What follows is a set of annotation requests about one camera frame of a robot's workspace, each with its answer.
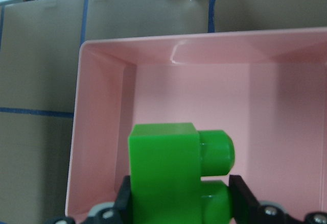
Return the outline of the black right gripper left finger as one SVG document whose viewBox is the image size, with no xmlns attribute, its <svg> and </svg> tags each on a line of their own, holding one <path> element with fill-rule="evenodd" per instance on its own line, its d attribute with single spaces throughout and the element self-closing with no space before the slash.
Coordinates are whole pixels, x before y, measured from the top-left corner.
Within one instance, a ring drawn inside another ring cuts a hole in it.
<svg viewBox="0 0 327 224">
<path fill-rule="evenodd" d="M 115 201 L 93 206 L 88 223 L 133 223 L 132 212 L 130 176 L 125 176 Z"/>
</svg>

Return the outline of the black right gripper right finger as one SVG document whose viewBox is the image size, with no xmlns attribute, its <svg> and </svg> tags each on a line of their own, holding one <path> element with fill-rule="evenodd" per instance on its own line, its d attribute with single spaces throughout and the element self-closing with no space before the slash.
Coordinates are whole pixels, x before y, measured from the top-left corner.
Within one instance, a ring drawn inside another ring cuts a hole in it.
<svg viewBox="0 0 327 224">
<path fill-rule="evenodd" d="M 228 187 L 235 223 L 326 223 L 325 212 L 310 212 L 299 220 L 274 202 L 258 201 L 240 175 L 230 175 Z"/>
</svg>

